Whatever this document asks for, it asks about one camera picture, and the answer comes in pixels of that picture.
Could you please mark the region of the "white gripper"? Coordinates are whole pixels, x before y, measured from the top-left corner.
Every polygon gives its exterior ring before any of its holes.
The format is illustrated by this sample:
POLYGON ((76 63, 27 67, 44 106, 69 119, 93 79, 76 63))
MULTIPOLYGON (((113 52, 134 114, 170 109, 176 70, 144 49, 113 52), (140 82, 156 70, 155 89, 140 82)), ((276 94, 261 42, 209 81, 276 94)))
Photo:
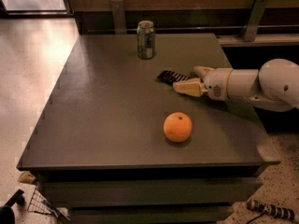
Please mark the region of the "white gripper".
POLYGON ((177 93, 192 97, 201 97, 207 93, 212 100, 226 101, 228 99, 228 81, 232 68, 217 68, 195 66, 193 72, 204 80, 202 83, 198 78, 182 80, 173 84, 177 93))

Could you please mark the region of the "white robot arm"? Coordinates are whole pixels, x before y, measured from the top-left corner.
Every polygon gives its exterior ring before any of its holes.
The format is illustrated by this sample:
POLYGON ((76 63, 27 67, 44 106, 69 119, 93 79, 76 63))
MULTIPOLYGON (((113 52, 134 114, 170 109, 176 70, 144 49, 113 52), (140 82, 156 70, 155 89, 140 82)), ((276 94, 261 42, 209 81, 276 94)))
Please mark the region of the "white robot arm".
POLYGON ((238 101, 264 110, 286 112, 299 108, 299 65, 273 59, 260 69, 195 66, 196 78, 174 82, 177 93, 238 101))

